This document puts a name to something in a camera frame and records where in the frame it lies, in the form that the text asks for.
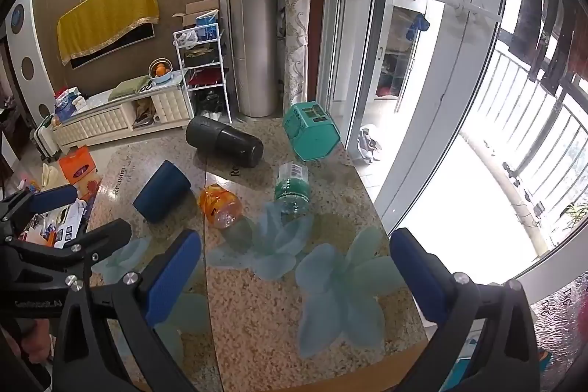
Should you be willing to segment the left hand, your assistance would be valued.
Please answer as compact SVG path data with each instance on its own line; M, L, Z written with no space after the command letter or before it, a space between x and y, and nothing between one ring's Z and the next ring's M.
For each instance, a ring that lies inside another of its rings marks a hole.
M36 319L29 333L23 337L20 343L13 346L17 356L24 351L31 363L43 363L50 357L52 351L52 337L50 321L48 319Z

